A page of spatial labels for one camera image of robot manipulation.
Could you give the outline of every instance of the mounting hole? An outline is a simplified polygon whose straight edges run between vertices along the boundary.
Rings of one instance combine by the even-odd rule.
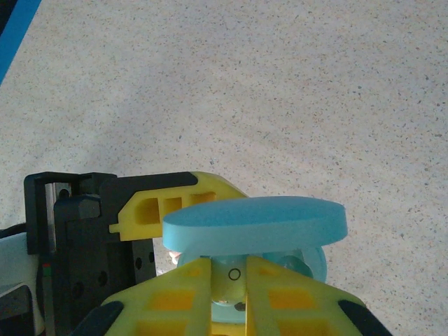
[[[64,198],[69,198],[70,197],[70,192],[67,189],[62,189],[61,191],[59,191],[59,199],[63,200]]]
[[[141,264],[143,264],[143,262],[141,261],[141,258],[137,258],[135,260],[135,268],[137,268],[138,270],[141,269]]]
[[[71,289],[71,294],[73,295],[73,299],[79,299],[84,294],[84,285],[82,282],[75,283],[75,286]]]
[[[101,287],[105,287],[105,285],[107,284],[107,273],[105,273],[105,271],[101,271],[101,273],[99,274],[98,284]]]
[[[238,312],[245,312],[246,311],[246,304],[243,303],[243,302],[238,302],[234,307],[235,307],[235,309]]]
[[[237,268],[232,268],[229,271],[229,279],[230,280],[236,281],[240,278],[240,276],[241,276],[241,271]]]

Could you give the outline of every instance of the black rubber pad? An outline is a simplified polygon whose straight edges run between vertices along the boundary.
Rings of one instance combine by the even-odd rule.
[[[124,307],[122,302],[112,301],[93,309],[70,336],[105,336]]]
[[[366,307],[348,300],[341,300],[338,304],[363,336],[392,336]]]

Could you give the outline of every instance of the black metal frame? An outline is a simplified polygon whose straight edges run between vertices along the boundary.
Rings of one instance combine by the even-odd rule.
[[[25,179],[27,248],[39,254],[37,296],[47,336],[68,335],[107,297],[156,276],[152,239],[120,241],[109,233],[133,194],[196,183],[188,172],[124,178],[46,172]],[[54,205],[48,185],[68,186]]]

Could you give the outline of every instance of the blue tape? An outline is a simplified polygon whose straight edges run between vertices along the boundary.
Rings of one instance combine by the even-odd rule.
[[[0,35],[0,85],[36,14],[41,0],[18,0]]]

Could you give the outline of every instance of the speckled floor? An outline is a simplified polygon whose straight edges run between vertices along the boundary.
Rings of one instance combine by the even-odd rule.
[[[329,282],[394,335],[446,335],[447,18],[444,0],[43,0],[0,88],[1,225],[47,170],[334,200],[350,233]]]

